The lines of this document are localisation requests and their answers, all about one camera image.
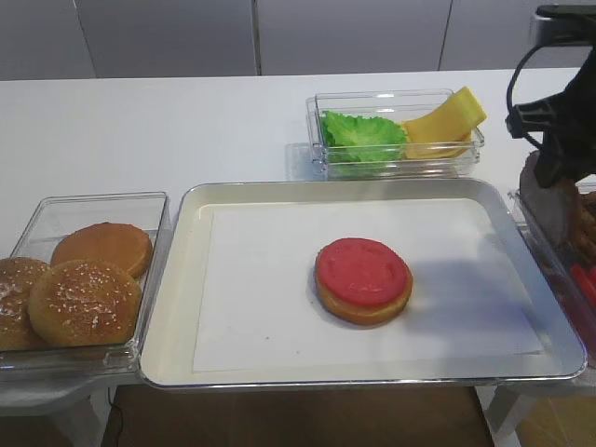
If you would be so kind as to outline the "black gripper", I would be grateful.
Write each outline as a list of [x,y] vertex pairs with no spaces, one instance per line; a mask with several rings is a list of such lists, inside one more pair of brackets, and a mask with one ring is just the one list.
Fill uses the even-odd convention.
[[515,104],[513,89],[529,59],[522,59],[508,83],[508,132],[539,152],[534,173],[541,188],[582,180],[595,172],[595,57],[587,57],[563,91]]

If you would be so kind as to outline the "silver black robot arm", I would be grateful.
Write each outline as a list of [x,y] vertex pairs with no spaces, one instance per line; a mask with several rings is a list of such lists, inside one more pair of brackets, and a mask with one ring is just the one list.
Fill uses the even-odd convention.
[[[522,57],[508,83],[508,132],[538,152],[534,175],[542,188],[561,180],[574,183],[595,172],[595,6],[543,5],[534,46]],[[590,53],[563,91],[515,104],[512,94],[522,68],[546,47],[589,47]]]

